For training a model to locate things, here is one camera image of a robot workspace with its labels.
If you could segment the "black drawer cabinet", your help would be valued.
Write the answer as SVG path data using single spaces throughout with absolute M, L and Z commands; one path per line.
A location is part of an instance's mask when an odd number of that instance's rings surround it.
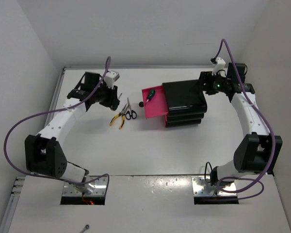
M 163 83 L 168 105 L 168 128 L 200 124 L 207 112 L 203 93 L 191 93 L 195 80 Z

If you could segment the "green stubby screwdriver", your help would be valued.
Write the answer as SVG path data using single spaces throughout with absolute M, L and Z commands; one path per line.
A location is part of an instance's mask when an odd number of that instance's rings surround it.
M 155 94 L 156 94 L 156 90 L 155 89 L 150 89 L 150 91 L 149 91 L 149 93 L 148 93 L 148 95 L 146 97 L 145 105 L 147 105 L 147 103 L 150 102 L 153 99 Z

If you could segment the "pink top drawer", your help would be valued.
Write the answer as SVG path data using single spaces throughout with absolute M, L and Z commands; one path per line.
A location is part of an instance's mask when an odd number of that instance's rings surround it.
M 162 85 L 159 85 L 142 89 L 142 100 L 144 104 L 150 89 L 155 89 L 156 94 L 153 99 L 144 106 L 145 117 L 146 119 L 153 117 L 161 117 L 163 119 L 163 116 L 168 114 L 168 105 L 164 88 Z

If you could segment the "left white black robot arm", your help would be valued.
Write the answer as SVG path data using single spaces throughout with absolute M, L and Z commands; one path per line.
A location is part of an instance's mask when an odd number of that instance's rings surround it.
M 83 74 L 78 84 L 67 95 L 63 111 L 58 112 L 36 135 L 28 135 L 25 139 L 28 171 L 76 183 L 86 181 L 88 170 L 68 162 L 62 143 L 91 105 L 99 103 L 113 111 L 118 108 L 118 87 L 114 83 L 119 77 L 116 71 L 108 71 L 105 78 L 98 73 Z

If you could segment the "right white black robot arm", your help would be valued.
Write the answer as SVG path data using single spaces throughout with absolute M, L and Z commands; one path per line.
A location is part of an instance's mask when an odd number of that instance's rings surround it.
M 202 71 L 194 86 L 199 94 L 225 93 L 242 127 L 243 140 L 233 160 L 211 170 L 211 185 L 226 185 L 245 175 L 273 172 L 283 144 L 282 138 L 272 135 L 266 120 L 258 114 L 255 90 L 244 81 L 246 65 L 237 64 L 236 68 L 242 68 L 240 74 L 229 64 L 226 77 L 219 71 Z

